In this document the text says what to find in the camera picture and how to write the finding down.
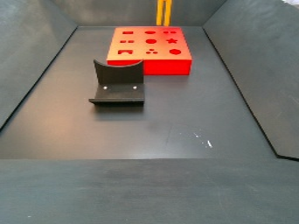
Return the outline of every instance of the red block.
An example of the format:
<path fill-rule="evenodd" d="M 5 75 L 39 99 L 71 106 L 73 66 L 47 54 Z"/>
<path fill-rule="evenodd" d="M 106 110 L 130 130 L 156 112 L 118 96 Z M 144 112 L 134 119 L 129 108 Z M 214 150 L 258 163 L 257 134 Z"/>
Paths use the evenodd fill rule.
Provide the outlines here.
<path fill-rule="evenodd" d="M 118 27 L 106 63 L 125 66 L 144 60 L 144 74 L 190 73 L 192 56 L 178 27 Z"/>

